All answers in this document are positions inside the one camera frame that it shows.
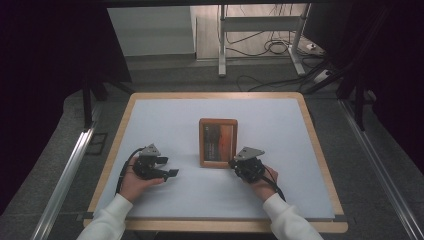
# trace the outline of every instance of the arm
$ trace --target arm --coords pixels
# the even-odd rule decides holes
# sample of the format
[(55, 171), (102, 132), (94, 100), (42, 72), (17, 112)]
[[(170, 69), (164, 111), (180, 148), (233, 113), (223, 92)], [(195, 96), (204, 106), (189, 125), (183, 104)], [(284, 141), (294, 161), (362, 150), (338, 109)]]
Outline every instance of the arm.
[[(265, 176), (277, 181), (278, 173), (268, 166), (265, 167), (267, 168)], [(278, 239), (322, 240), (315, 228), (299, 215), (297, 208), (284, 202), (268, 183), (260, 180), (250, 186), (264, 201), (263, 208), (272, 222), (271, 230)]]
[(94, 220), (81, 232), (78, 239), (120, 239), (125, 231), (125, 217), (133, 202), (148, 187), (164, 182), (162, 178), (143, 180), (132, 170), (136, 158), (131, 159), (122, 181), (121, 190), (109, 205), (101, 209)]

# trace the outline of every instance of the wall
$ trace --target wall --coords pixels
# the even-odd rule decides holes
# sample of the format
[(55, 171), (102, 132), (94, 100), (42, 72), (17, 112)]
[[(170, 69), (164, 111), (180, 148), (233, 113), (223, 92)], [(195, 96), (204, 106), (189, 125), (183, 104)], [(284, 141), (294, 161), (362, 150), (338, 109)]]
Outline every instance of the wall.
[(189, 6), (110, 8), (124, 56), (194, 53)]

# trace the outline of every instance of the human hand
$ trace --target human hand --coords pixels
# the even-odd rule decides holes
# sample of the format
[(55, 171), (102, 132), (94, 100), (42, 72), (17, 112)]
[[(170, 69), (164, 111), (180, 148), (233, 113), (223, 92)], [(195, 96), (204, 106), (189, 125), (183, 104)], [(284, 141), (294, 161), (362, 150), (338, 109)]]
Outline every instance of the human hand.
[(121, 190), (119, 191), (119, 194), (131, 203), (133, 203), (148, 187), (164, 182), (163, 178), (144, 180), (138, 177), (132, 169), (136, 160), (137, 157), (130, 160), (124, 179), (122, 180)]
[[(267, 169), (265, 170), (264, 176), (277, 182), (278, 172), (272, 169), (271, 167), (268, 167), (267, 165), (264, 166)], [(264, 202), (269, 197), (275, 194), (275, 189), (269, 183), (265, 182), (262, 179), (249, 185), (255, 192), (256, 196), (258, 196)]]

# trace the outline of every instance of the wooden frame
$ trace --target wooden frame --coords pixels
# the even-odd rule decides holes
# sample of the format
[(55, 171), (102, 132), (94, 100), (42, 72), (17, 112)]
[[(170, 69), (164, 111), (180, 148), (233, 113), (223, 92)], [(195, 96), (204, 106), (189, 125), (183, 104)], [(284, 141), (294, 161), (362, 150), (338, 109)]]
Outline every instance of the wooden frame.
[(202, 118), (199, 121), (200, 166), (229, 168), (236, 154), (237, 120)]
[[(236, 93), (236, 92), (186, 92), (186, 93), (135, 93), (131, 96), (125, 113), (122, 117), (108, 158), (100, 176), (97, 188), (93, 194), (88, 213), (93, 213), (96, 209), (100, 196), (106, 186), (113, 164), (118, 154), (125, 130), (135, 102), (139, 99), (296, 99), (305, 121), (305, 125), (315, 151), (317, 163), (321, 170), (324, 182), (327, 186), (330, 201), (333, 206), (336, 219), (333, 221), (310, 221), (311, 225), (318, 232), (324, 233), (344, 233), (348, 229), (347, 220), (344, 218), (343, 208), (340, 204), (333, 180), (330, 175), (324, 154), (321, 150), (318, 137), (312, 124), (311, 117), (306, 107), (305, 100), (300, 93), (295, 92), (256, 92), (256, 93)], [(84, 219), (84, 226), (92, 221), (91, 218)], [(142, 219), (127, 218), (126, 229), (143, 231), (188, 231), (188, 232), (246, 232), (246, 233), (270, 233), (269, 220), (210, 220), (210, 219)]]

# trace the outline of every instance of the white sleeve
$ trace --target white sleeve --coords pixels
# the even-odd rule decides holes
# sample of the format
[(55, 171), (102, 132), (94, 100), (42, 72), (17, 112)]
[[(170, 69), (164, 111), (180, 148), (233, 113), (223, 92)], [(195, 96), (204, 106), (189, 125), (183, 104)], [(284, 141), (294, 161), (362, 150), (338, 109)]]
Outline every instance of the white sleeve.
[(93, 221), (81, 232), (78, 239), (120, 239), (125, 230), (125, 217), (132, 207), (131, 202), (116, 194), (112, 202), (94, 216)]
[(279, 240), (322, 240), (315, 228), (299, 215), (297, 208), (284, 202), (277, 193), (264, 202), (263, 208)]

